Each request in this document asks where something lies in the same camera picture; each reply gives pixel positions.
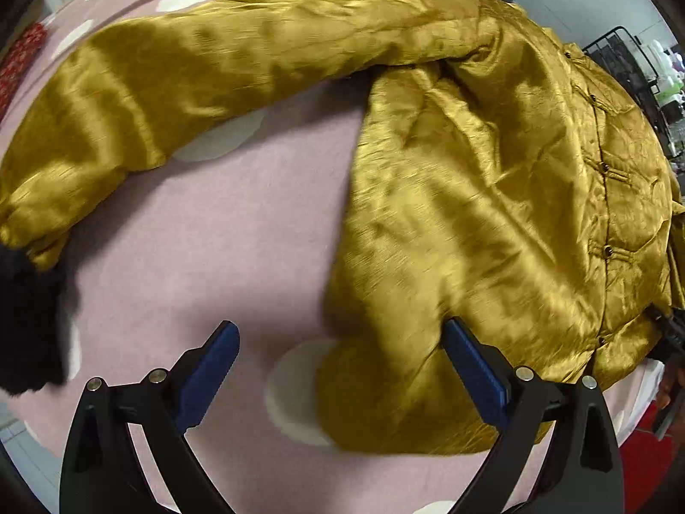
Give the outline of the person's right hand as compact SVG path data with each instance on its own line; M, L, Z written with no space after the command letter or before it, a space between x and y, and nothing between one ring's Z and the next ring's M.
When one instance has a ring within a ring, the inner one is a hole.
M665 409L671 403L670 394L676 383L682 388L685 386L684 367L678 361L672 361L665 367L658 385L656 394L657 409Z

